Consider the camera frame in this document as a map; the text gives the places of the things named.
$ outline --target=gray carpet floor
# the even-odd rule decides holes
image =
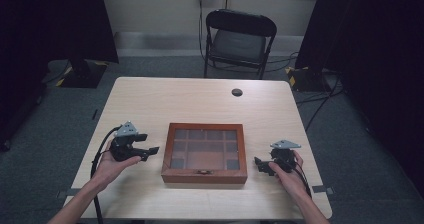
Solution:
[[[287,80],[284,69],[280,69],[285,64],[270,63],[264,79]],[[66,61],[49,63],[51,73],[46,80],[65,65]],[[256,79],[255,73],[245,71],[251,72],[244,68],[209,69],[209,77]],[[46,223],[62,207],[65,199],[58,193],[71,187],[116,78],[202,75],[200,56],[122,57],[120,64],[107,68],[96,89],[58,88],[50,82],[41,104],[11,139],[11,150],[0,153],[0,223]],[[335,84],[334,75],[327,78],[330,85]],[[325,96],[300,92],[293,95],[296,101]],[[320,104],[315,101],[298,105],[305,126]],[[92,119],[96,109],[97,116]],[[325,103],[307,131],[324,185],[334,191],[329,195],[333,210],[330,221],[424,223],[422,198],[396,160],[366,128],[360,110],[342,93]]]

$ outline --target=light wood tabletop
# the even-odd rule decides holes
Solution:
[[[236,97],[238,88],[243,95]],[[113,86],[72,188],[90,177],[91,162],[103,138],[130,120],[148,134],[134,148],[160,147],[147,162],[127,168],[98,197],[104,218],[162,220],[302,219],[274,177],[259,172],[254,157],[271,160],[270,144],[289,140],[301,145],[310,186],[322,180],[288,83],[263,80],[121,77]],[[248,178],[242,184],[168,184],[161,178],[168,127],[176,123],[242,124]],[[312,192],[329,218],[325,192]],[[92,204],[83,218],[96,218]]]

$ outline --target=chair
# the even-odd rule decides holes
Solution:
[[[258,69],[262,79],[271,45],[277,33],[275,23],[262,15],[219,9],[206,17],[206,56],[203,77],[209,60]],[[212,39],[212,30],[216,30]]]

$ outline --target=person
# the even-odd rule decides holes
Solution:
[[[294,151],[299,171],[303,159]],[[48,224],[74,224],[77,223],[94,197],[112,182],[121,172],[141,161],[139,156],[132,157],[122,162],[117,162],[108,151],[103,153],[97,171],[81,190],[48,222]],[[307,194],[305,186],[296,172],[286,173],[276,163],[270,162],[269,167],[275,171],[278,182],[290,194],[295,204],[299,207],[307,224],[329,223],[321,213],[311,197]]]
[[[141,157],[131,157],[125,161],[117,162],[112,154],[104,152],[96,172],[81,190],[48,222],[49,224],[75,224],[90,205],[94,197],[112,182],[121,172],[141,161]]]
[[[303,165],[303,159],[295,150],[293,152],[296,161],[299,164],[296,168],[300,173],[302,173],[301,168]],[[312,198],[308,195],[302,180],[296,172],[293,171],[291,173],[287,173],[274,162],[270,162],[268,165],[275,172],[277,181],[283,186],[294,203],[299,207],[307,224],[330,223],[315,205]]]

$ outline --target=brown wooden display box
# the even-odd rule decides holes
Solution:
[[[170,123],[162,179],[165,183],[244,184],[243,125]]]

